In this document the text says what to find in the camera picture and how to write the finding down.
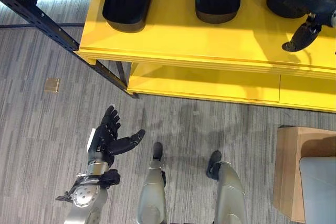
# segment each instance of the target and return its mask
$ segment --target gray carpet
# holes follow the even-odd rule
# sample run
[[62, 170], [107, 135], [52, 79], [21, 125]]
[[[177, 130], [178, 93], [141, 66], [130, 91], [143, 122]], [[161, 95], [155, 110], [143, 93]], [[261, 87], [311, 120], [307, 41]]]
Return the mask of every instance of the gray carpet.
[[[60, 7], [65, 2], [73, 7]], [[57, 22], [83, 22], [88, 0], [44, 6]], [[4, 15], [2, 24], [17, 20], [2, 7]], [[67, 31], [80, 39], [81, 28]], [[113, 62], [109, 67], [116, 72]], [[49, 77], [61, 79], [59, 93], [43, 91]], [[135, 100], [39, 31], [1, 29], [0, 223], [64, 221], [71, 205], [54, 199], [85, 170], [91, 128], [112, 103], [121, 118], [120, 136], [140, 128], [146, 135], [136, 149], [115, 159], [121, 183], [109, 189], [102, 224], [135, 223], [156, 141], [164, 145], [168, 223], [212, 223], [217, 184], [205, 176], [205, 168], [216, 149], [242, 179], [250, 224], [291, 223], [271, 205], [277, 127], [336, 129], [331, 113], [152, 95]]]

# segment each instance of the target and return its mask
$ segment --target yellow shelf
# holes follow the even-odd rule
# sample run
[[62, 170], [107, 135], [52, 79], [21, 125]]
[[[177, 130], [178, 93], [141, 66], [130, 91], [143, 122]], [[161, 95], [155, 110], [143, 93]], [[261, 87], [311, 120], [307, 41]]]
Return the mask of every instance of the yellow shelf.
[[212, 25], [195, 15], [195, 0], [152, 0], [146, 27], [127, 34], [102, 17], [104, 0], [92, 0], [78, 54], [96, 59], [336, 79], [336, 29], [324, 27], [305, 50], [282, 50], [304, 18], [273, 14], [266, 0], [241, 0], [238, 15]]
[[128, 92], [336, 112], [336, 80], [133, 63]]

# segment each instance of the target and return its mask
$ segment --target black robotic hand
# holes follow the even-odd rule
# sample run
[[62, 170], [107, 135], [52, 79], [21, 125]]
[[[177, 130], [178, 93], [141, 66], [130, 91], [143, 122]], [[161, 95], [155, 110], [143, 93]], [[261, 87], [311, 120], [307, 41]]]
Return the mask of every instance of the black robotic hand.
[[130, 137], [118, 139], [119, 119], [117, 110], [113, 106], [109, 106], [92, 138], [88, 149], [88, 163], [102, 160], [111, 166], [115, 155], [128, 152], [141, 142], [145, 130], [139, 130]]

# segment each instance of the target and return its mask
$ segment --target black metal rack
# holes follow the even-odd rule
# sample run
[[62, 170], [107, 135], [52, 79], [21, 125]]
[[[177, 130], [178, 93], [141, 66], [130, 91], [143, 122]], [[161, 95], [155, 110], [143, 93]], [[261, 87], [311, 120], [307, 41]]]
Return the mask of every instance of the black metal rack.
[[[107, 67], [105, 67], [101, 62], [97, 61], [95, 65], [90, 65], [81, 59], [74, 51], [79, 49], [79, 43], [76, 42], [68, 33], [66, 33], [62, 28], [61, 24], [56, 24], [47, 14], [45, 14], [40, 8], [36, 6], [37, 0], [0, 0], [11, 10], [20, 15], [23, 19], [31, 24], [31, 26], [36, 27], [42, 33], [47, 35], [50, 39], [55, 41], [57, 44], [62, 46], [70, 54], [75, 56], [77, 59], [81, 60], [83, 63], [88, 65], [95, 72], [112, 82], [115, 86], [126, 92], [127, 81], [125, 78], [122, 63], [116, 61], [117, 69], [119, 72], [119, 78], [114, 75]], [[133, 98], [138, 97], [137, 94], [130, 95]]]

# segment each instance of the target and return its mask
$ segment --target white robot part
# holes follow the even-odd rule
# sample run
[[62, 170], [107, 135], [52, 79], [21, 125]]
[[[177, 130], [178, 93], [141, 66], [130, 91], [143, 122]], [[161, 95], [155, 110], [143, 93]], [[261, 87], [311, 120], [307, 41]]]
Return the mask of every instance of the white robot part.
[[89, 152], [89, 148], [91, 146], [92, 139], [93, 139], [93, 136], [95, 135], [95, 132], [96, 132], [96, 129], [92, 128], [92, 131], [91, 131], [91, 134], [90, 134], [90, 137], [89, 137], [89, 140], [88, 140], [88, 144], [86, 146], [86, 152]]

